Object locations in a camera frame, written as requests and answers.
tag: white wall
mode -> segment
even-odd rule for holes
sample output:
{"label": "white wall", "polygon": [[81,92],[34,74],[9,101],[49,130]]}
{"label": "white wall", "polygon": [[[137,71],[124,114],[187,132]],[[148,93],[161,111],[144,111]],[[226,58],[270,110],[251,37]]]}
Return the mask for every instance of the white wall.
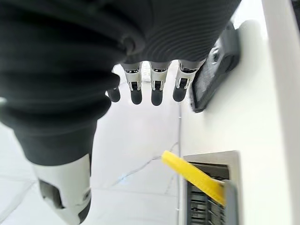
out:
{"label": "white wall", "polygon": [[193,113],[188,98],[183,102],[181,152],[238,150],[243,224],[291,224],[278,90],[261,1],[243,0],[233,21],[240,31],[240,63],[204,112]]}
{"label": "white wall", "polygon": [[284,132],[293,223],[300,221],[300,36],[288,0],[264,0],[263,9],[274,62],[280,118]]}

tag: robotic fingertip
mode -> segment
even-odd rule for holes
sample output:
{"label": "robotic fingertip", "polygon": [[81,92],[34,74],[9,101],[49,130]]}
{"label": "robotic fingertip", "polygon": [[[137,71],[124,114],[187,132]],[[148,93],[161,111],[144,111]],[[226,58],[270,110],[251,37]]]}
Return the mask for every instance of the robotic fingertip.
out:
{"label": "robotic fingertip", "polygon": [[118,87],[107,91],[108,97],[112,102],[119,102],[121,99],[120,90]]}
{"label": "robotic fingertip", "polygon": [[133,104],[138,105],[142,102],[142,91],[141,90],[132,90],[131,94],[131,101]]}
{"label": "robotic fingertip", "polygon": [[163,91],[162,90],[152,90],[151,102],[155,106],[159,106],[163,101]]}
{"label": "robotic fingertip", "polygon": [[174,87],[173,99],[176,102],[181,102],[186,96],[187,89]]}

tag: yellow lever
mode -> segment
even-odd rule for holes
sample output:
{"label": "yellow lever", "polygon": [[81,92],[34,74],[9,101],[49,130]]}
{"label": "yellow lever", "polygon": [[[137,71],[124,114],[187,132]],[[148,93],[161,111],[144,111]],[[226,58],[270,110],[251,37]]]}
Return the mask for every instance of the yellow lever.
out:
{"label": "yellow lever", "polygon": [[163,153],[162,160],[213,200],[225,206],[224,190],[219,182],[169,151]]}

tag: white floor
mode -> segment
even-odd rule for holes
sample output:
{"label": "white floor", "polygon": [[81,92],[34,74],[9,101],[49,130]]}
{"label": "white floor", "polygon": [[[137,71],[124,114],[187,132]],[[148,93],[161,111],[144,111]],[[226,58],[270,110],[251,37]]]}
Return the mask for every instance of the white floor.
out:
{"label": "white floor", "polygon": [[[171,65],[160,107],[150,83],[134,105],[120,67],[121,100],[98,121],[92,161],[92,205],[85,225],[177,224],[178,180],[162,164],[164,150],[178,154],[179,105],[172,99],[177,62]],[[0,224],[64,225],[41,200],[30,164],[13,132],[0,124]]]}

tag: black device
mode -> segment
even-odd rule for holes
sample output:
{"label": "black device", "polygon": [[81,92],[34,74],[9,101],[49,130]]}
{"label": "black device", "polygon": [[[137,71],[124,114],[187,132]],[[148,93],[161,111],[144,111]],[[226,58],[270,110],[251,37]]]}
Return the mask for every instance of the black device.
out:
{"label": "black device", "polygon": [[214,93],[240,60],[238,30],[231,22],[221,33],[211,49],[206,62],[197,71],[190,88],[191,106],[196,113],[202,112]]}

